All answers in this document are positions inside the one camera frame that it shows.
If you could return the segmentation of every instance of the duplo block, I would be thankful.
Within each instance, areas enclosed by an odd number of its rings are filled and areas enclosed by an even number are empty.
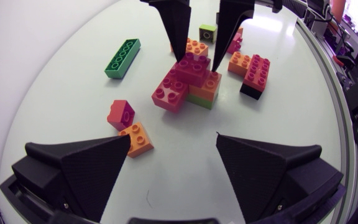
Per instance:
[[[216,41],[216,26],[202,24],[200,26],[200,41],[215,43]]]
[[[187,38],[187,44],[186,44],[186,53],[193,53],[197,56],[208,56],[208,46],[204,43],[200,43],[197,40],[191,40],[190,38]]]
[[[202,87],[189,85],[189,94],[213,102],[218,95],[221,78],[218,72],[209,72]]]
[[[174,65],[177,80],[201,87],[209,74],[211,59],[205,56],[197,58],[193,53],[186,53],[179,63]]]
[[[135,111],[126,100],[114,100],[110,106],[110,114],[107,116],[107,122],[118,131],[121,131],[132,125],[134,116]]]
[[[123,78],[140,49],[139,39],[126,40],[104,72],[109,78]]]
[[[129,157],[135,158],[140,154],[154,148],[150,138],[146,133],[146,130],[143,128],[143,125],[140,122],[120,131],[118,135],[123,136],[126,134],[129,134],[131,137],[131,147],[128,151]]]
[[[227,53],[229,54],[233,54],[234,52],[237,52],[240,50],[241,48],[241,42],[242,42],[242,38],[241,38],[242,34],[236,32],[236,34],[234,35],[234,38],[232,39],[229,48],[227,49]]]
[[[234,52],[230,58],[227,70],[244,77],[248,71],[250,61],[251,58],[248,55],[242,55],[240,52]]]
[[[202,106],[204,108],[207,108],[207,109],[212,109],[212,107],[214,106],[215,104],[215,101],[216,101],[216,98],[218,97],[218,95],[215,96],[215,98],[213,99],[213,101],[209,101],[209,100],[206,100],[204,98],[201,98],[201,97],[198,97],[198,96],[195,96],[195,95],[192,95],[192,94],[189,94],[187,95],[186,97],[186,101],[190,102],[190,103],[194,103],[198,106]]]
[[[176,113],[188,92],[188,84],[177,81],[177,71],[171,69],[154,91],[152,99],[155,105]]]
[[[240,92],[258,100],[265,90],[269,68],[270,61],[268,59],[253,55]]]

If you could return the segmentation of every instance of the orange object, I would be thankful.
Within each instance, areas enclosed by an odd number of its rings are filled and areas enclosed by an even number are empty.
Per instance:
[[[230,58],[228,71],[234,72],[244,77],[248,71],[250,64],[250,57],[248,55],[242,55],[240,52],[234,52]]]
[[[239,29],[237,30],[237,32],[238,32],[238,33],[240,33],[240,34],[241,34],[241,36],[242,36],[242,30],[243,30],[243,28],[242,28],[242,27],[239,27]]]
[[[252,56],[243,84],[263,92],[266,86],[267,75],[269,74],[269,67],[270,61],[268,59],[263,59],[259,55]]]
[[[333,55],[334,62],[336,62],[339,66],[343,67],[345,64],[341,62],[336,55]]]
[[[191,40],[190,38],[187,38],[187,44],[186,44],[186,53],[191,52],[198,56],[208,56],[208,45],[204,43],[200,43],[197,40]]]
[[[135,158],[140,154],[154,148],[140,122],[120,131],[118,135],[123,136],[126,134],[129,134],[131,137],[131,148],[129,148],[128,152],[129,157]]]
[[[218,94],[222,75],[218,72],[210,72],[201,88],[189,85],[189,94],[198,96],[202,99],[213,101]]]

